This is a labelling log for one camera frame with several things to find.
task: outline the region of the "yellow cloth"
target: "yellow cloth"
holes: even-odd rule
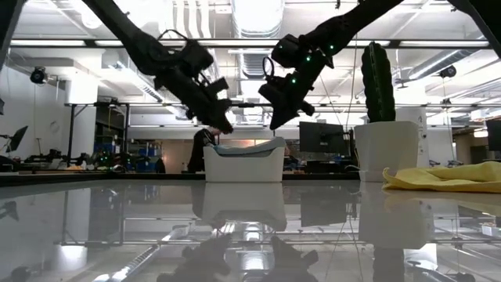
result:
[[[384,189],[501,193],[501,163],[495,161],[456,168],[407,168],[395,176],[386,168],[383,176]]]

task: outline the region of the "potted cactus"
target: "potted cactus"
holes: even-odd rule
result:
[[[411,121],[395,121],[391,66],[386,51],[371,42],[362,55],[369,123],[355,127],[360,180],[382,182],[382,171],[416,167],[418,128]]]

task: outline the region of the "white planter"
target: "white planter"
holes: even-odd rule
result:
[[[355,127],[360,161],[360,180],[383,182],[383,170],[415,168],[419,132],[411,121],[382,121]]]

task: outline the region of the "cactus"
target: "cactus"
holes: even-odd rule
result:
[[[386,51],[370,42],[362,55],[363,84],[369,122],[394,121],[395,98],[391,83],[391,68]]]

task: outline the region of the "reflective table surface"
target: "reflective table surface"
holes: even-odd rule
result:
[[[501,281],[501,195],[381,186],[2,188],[0,281]]]

